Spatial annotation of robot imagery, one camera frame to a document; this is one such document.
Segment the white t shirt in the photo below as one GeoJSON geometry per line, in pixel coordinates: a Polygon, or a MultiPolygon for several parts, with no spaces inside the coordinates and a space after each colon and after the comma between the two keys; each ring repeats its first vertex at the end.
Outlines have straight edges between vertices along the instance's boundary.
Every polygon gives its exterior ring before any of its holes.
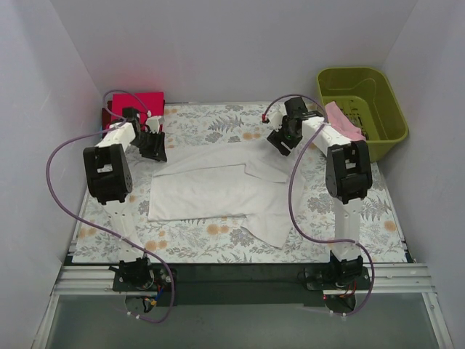
{"type": "Polygon", "coordinates": [[[294,208],[305,186],[302,174],[290,178],[295,154],[283,156],[257,140],[172,148],[167,158],[152,176],[150,221],[243,217],[242,228],[284,247],[292,228],[288,185],[298,190],[294,208]]]}

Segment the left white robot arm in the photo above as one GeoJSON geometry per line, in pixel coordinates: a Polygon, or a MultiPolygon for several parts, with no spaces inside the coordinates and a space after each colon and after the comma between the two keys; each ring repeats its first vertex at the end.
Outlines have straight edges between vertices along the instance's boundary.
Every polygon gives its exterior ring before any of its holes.
{"type": "Polygon", "coordinates": [[[134,107],[124,108],[122,116],[124,125],[108,132],[96,146],[84,149],[84,167],[89,193],[102,205],[118,234],[120,252],[115,273],[120,281],[144,291],[154,285],[155,276],[147,254],[135,247],[140,239],[129,210],[133,180],[125,151],[133,145],[141,157],[166,162],[165,133],[160,130],[158,117],[149,117],[142,124],[140,112],[134,107]]]}

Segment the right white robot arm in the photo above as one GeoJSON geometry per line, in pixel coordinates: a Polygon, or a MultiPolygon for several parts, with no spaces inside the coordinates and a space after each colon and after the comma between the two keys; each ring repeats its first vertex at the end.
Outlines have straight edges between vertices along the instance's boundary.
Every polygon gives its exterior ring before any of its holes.
{"type": "Polygon", "coordinates": [[[325,186],[333,199],[334,238],[326,242],[331,247],[330,260],[312,277],[336,287],[355,285],[363,274],[363,259],[369,255],[359,242],[363,199],[373,184],[368,145],[335,103],[311,111],[304,95],[289,94],[282,99],[285,113],[267,108],[262,114],[262,123],[272,127],[268,142],[284,156],[301,141],[316,145],[326,159],[325,186]]]}

